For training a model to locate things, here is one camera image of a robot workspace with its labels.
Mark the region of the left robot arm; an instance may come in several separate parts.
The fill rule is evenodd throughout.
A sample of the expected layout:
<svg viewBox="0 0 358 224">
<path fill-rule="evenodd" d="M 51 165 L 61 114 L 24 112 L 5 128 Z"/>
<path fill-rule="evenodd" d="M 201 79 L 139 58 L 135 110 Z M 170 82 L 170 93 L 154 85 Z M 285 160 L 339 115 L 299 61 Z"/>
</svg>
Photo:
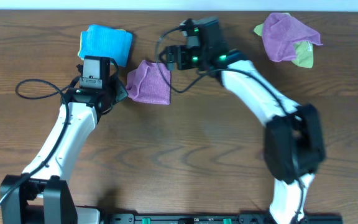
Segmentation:
<svg viewBox="0 0 358 224">
<path fill-rule="evenodd" d="M 118 73 L 110 72 L 115 65 L 110 58 L 86 59 L 65 88 L 47 83 L 60 95 L 60 112 L 33 161 L 21 175 L 2 181 L 3 223 L 104 223 L 99 209 L 75 205 L 68 185 L 86 139 L 127 96 Z"/>
</svg>

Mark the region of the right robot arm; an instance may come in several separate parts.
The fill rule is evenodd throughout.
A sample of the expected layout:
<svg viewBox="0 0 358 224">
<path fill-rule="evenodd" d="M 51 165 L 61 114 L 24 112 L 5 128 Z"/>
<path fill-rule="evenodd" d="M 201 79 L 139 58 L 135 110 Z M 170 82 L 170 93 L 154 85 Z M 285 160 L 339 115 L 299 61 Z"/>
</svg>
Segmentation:
<svg viewBox="0 0 358 224">
<path fill-rule="evenodd" d="M 274 178 L 268 220 L 306 223 L 308 189 L 326 157 L 317 109 L 300 105 L 273 87 L 241 51 L 230 50 L 220 29 L 181 27 L 185 45 L 156 52 L 157 60 L 179 70 L 196 69 L 235 94 L 264 127 L 264 159 Z"/>
</svg>

